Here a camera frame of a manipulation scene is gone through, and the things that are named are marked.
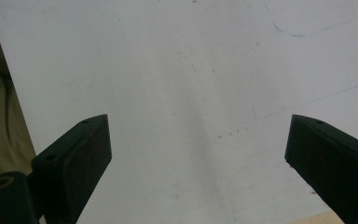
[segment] white surface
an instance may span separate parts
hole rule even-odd
[[[291,115],[358,137],[358,1],[0,0],[34,146],[107,113],[79,223],[287,223],[326,210],[284,161]]]

